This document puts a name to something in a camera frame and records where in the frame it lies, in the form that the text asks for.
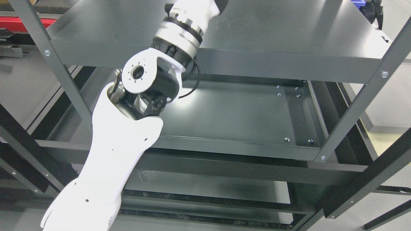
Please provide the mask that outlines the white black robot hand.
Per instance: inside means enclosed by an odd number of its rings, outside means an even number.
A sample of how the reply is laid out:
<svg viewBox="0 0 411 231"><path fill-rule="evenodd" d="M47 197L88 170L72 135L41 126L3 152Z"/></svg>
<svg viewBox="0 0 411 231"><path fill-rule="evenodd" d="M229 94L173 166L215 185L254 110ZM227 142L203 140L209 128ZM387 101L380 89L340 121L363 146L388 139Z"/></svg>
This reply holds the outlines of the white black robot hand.
<svg viewBox="0 0 411 231"><path fill-rule="evenodd" d="M205 33L212 18L220 15L222 11L214 0L178 0L169 16L189 25L198 33Z"/></svg>

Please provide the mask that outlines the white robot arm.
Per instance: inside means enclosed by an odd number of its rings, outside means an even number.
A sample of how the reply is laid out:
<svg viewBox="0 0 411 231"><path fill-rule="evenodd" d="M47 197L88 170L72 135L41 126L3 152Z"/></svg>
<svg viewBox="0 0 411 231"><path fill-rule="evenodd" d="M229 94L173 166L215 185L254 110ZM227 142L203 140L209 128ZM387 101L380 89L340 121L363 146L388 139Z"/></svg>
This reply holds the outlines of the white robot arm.
<svg viewBox="0 0 411 231"><path fill-rule="evenodd" d="M101 91L85 164L44 214L44 231L108 231L122 190L143 153L160 137L160 113L178 100L214 14L173 6L150 48L134 54Z"/></svg>

